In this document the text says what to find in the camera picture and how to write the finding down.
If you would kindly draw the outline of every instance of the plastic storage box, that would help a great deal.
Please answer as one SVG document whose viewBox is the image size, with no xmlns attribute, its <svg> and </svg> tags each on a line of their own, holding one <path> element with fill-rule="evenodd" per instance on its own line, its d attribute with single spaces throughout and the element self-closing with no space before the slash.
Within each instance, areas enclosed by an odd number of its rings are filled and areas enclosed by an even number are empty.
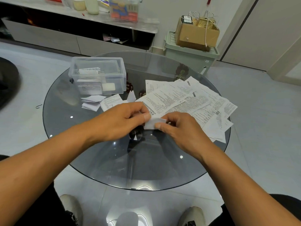
<svg viewBox="0 0 301 226">
<path fill-rule="evenodd" d="M 217 48 L 211 47 L 210 51 L 201 51 L 180 47 L 175 42 L 175 33 L 169 31 L 165 37 L 165 56 L 175 59 L 199 73 L 205 74 L 213 61 L 219 57 Z"/>
<path fill-rule="evenodd" d="M 111 18 L 138 21 L 138 4 L 142 0 L 109 0 Z"/>
<path fill-rule="evenodd" d="M 73 57 L 68 75 L 81 94 L 123 94 L 126 91 L 122 58 Z"/>
</svg>

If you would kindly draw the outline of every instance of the door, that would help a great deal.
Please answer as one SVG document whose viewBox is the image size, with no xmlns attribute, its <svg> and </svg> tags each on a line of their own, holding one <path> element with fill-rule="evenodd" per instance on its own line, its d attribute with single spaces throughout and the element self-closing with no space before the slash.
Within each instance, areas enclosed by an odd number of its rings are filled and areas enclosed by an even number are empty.
<svg viewBox="0 0 301 226">
<path fill-rule="evenodd" d="M 269 68 L 301 36 L 301 0 L 258 0 L 221 61 Z"/>
</svg>

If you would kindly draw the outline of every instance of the fingernail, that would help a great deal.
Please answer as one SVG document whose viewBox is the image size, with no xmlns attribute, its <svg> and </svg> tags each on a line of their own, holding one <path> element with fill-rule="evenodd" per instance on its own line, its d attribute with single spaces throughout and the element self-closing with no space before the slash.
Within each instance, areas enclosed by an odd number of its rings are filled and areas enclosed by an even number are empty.
<svg viewBox="0 0 301 226">
<path fill-rule="evenodd" d="M 155 128 L 156 128 L 156 129 L 160 129 L 160 127 L 161 127 L 161 124 L 159 124 L 159 123 L 156 123 L 156 124 L 155 124 Z"/>
<path fill-rule="evenodd" d="M 144 114 L 144 119 L 148 121 L 151 118 L 151 115 L 149 113 Z"/>
</svg>

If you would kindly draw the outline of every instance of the glass tabletop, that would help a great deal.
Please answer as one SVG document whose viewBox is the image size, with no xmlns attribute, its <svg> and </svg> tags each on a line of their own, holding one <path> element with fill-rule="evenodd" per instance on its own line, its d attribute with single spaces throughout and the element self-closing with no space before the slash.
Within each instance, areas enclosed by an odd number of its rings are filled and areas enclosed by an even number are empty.
<svg viewBox="0 0 301 226">
<path fill-rule="evenodd" d="M 190 76 L 218 93 L 197 71 L 165 56 L 139 51 L 118 51 L 99 56 L 123 58 L 127 87 L 134 90 L 136 98 L 145 95 L 146 79 L 171 82 Z M 81 108 L 81 98 L 88 95 L 80 95 L 76 86 L 70 83 L 68 70 L 55 80 L 45 98 L 43 122 L 49 138 L 103 112 L 101 108 L 97 112 Z M 127 95 L 125 91 L 120 96 L 126 100 Z M 223 151 L 230 138 L 230 129 L 225 135 L 226 144 L 214 142 Z M 206 173 L 201 163 L 183 152 L 168 135 L 159 130 L 144 130 L 143 126 L 119 140 L 90 147 L 71 166 L 98 182 L 130 190 L 170 189 Z"/>
</svg>

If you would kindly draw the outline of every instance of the shoe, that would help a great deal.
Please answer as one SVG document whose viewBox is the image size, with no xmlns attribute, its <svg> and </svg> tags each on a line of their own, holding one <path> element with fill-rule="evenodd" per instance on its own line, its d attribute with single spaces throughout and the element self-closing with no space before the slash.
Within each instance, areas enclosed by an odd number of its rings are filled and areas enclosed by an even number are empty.
<svg viewBox="0 0 301 226">
<path fill-rule="evenodd" d="M 66 213 L 70 215 L 75 225 L 82 226 L 83 214 L 78 200 L 68 194 L 60 196 L 60 200 L 66 210 Z"/>
<path fill-rule="evenodd" d="M 179 219 L 178 226 L 206 226 L 202 209 L 196 206 L 186 209 Z"/>
</svg>

